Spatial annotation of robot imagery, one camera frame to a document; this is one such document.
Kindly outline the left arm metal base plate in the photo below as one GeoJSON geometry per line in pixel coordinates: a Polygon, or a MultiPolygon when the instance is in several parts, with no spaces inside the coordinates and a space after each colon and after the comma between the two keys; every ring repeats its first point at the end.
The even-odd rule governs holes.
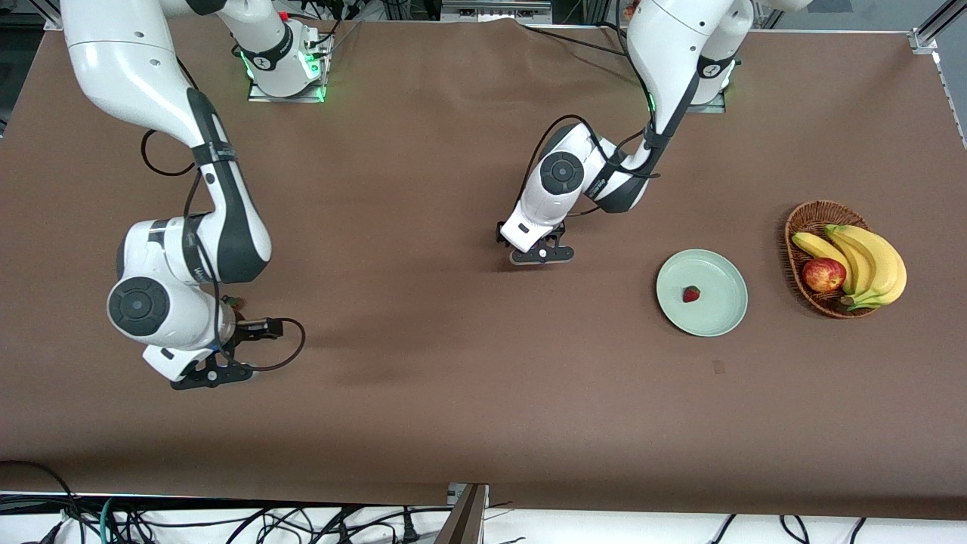
{"type": "Polygon", "coordinates": [[[673,113],[724,113],[724,93],[737,62],[733,56],[711,58],[699,51],[653,54],[635,59],[648,90],[650,113],[667,121],[673,113]]]}

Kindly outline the grey metal rail bracket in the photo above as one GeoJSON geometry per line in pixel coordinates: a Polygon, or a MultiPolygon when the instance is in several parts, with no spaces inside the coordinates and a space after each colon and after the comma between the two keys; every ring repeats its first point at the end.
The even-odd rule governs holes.
{"type": "Polygon", "coordinates": [[[441,0],[442,22],[487,22],[510,18],[522,24],[553,24],[551,0],[441,0]]]}

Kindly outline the red yellow apple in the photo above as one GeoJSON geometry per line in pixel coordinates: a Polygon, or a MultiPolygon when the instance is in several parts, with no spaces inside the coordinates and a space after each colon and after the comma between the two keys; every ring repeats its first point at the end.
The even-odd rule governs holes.
{"type": "Polygon", "coordinates": [[[848,269],[833,258],[812,258],[802,265],[801,278],[812,292],[837,292],[848,279],[848,269]]]}

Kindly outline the brown wicker basket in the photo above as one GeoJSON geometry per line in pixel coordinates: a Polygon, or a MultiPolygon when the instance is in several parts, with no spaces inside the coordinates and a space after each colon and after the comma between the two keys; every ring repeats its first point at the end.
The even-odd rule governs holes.
{"type": "Polygon", "coordinates": [[[791,292],[797,296],[801,305],[815,314],[837,318],[837,320],[869,316],[875,312],[873,308],[861,308],[849,312],[847,307],[842,305],[842,297],[844,296],[842,292],[826,294],[812,292],[800,279],[802,266],[811,256],[795,245],[792,236],[802,231],[811,232],[824,240],[828,240],[825,234],[827,224],[850,224],[864,230],[871,230],[866,219],[861,217],[860,214],[836,201],[816,199],[796,206],[778,230],[778,234],[780,234],[778,245],[780,245],[780,254],[783,255],[785,281],[791,292]]]}

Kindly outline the yellow banana bunch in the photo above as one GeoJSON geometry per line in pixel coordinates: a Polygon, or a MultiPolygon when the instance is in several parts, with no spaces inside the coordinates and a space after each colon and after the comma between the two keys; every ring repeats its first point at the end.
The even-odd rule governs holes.
{"type": "Polygon", "coordinates": [[[792,241],[811,258],[833,258],[848,269],[842,305],[849,312],[891,305],[907,286],[904,259],[881,235],[851,226],[827,224],[824,240],[811,232],[797,232],[792,241]]]}

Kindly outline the dark upright frame post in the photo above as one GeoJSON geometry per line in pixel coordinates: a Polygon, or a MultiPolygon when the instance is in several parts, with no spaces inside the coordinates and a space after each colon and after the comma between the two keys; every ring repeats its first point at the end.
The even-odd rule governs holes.
{"type": "Polygon", "coordinates": [[[484,513],[490,506],[490,486],[452,483],[448,488],[449,516],[433,544],[484,544],[484,513]]]}

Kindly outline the brown table cover sheet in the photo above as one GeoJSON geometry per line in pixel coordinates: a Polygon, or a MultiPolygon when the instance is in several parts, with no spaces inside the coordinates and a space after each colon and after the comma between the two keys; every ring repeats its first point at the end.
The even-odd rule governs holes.
{"type": "Polygon", "coordinates": [[[372,22],[323,104],[253,104],[220,21],[171,33],[273,240],[227,292],[300,320],[305,349],[174,391],[111,326],[121,238],[191,178],[149,172],[45,34],[0,139],[0,460],[77,493],[432,504],[477,481],[517,508],[967,519],[967,150],[904,35],[752,34],[728,110],[684,117],[635,209],[517,267],[495,227],[546,126],[645,124],[625,60],[507,20],[372,22]],[[816,199],[899,252],[897,301],[801,305],[778,230],[816,199]],[[657,303],[690,249],[745,279],[721,336],[657,303]]]}

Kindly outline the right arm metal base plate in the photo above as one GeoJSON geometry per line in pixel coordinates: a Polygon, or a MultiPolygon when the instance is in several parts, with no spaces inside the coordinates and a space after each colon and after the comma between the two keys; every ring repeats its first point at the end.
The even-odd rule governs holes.
{"type": "Polygon", "coordinates": [[[242,48],[239,58],[251,79],[251,102],[325,102],[335,38],[307,25],[286,24],[279,44],[266,51],[242,48]]]}

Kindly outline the pale green round plate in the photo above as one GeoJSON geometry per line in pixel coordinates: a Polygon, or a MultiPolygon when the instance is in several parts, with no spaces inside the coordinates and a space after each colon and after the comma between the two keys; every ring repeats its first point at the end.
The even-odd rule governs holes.
{"type": "Polygon", "coordinates": [[[717,252],[690,249],[663,262],[655,283],[664,317],[681,331],[716,337],[737,327],[746,316],[749,293],[739,269],[717,252]],[[698,301],[684,303],[687,286],[701,290],[698,301]]]}

